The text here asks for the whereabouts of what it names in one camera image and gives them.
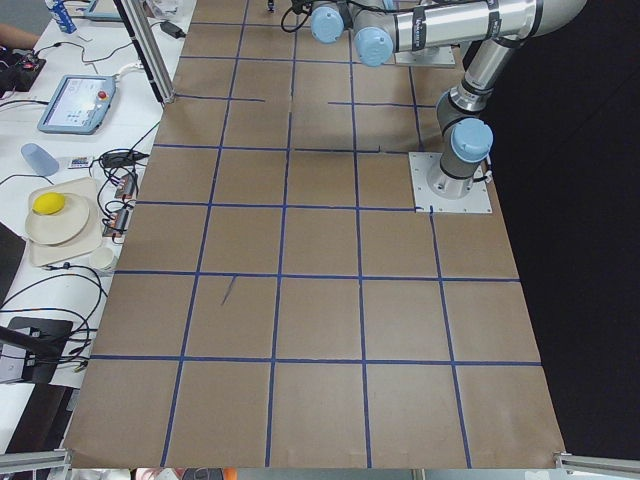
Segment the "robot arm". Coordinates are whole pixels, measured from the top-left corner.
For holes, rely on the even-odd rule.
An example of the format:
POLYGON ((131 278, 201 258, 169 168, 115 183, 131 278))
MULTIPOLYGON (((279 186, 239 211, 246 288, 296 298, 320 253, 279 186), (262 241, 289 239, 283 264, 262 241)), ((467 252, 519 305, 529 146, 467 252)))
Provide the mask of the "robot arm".
POLYGON ((421 1, 397 8, 391 1, 294 1, 291 11, 311 19, 313 37, 336 42, 354 36, 360 61, 370 67, 400 63, 440 66, 454 46, 480 44, 460 82, 436 106, 444 151, 426 175, 438 196, 460 199, 477 182, 493 133, 479 116, 505 65, 529 39, 554 32, 584 8, 582 1, 484 0, 421 1))

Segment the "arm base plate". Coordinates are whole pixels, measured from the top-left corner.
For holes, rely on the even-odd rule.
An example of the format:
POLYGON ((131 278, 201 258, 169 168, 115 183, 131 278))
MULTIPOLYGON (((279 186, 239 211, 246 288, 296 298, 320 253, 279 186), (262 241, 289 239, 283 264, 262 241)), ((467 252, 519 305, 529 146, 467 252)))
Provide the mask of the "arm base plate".
POLYGON ((405 51, 394 54, 397 65, 428 68, 454 68, 456 59, 451 46, 428 47, 420 51, 405 51))
POLYGON ((414 208, 422 213, 491 214, 482 166, 467 179, 453 179, 441 169, 438 152, 410 152, 414 208))

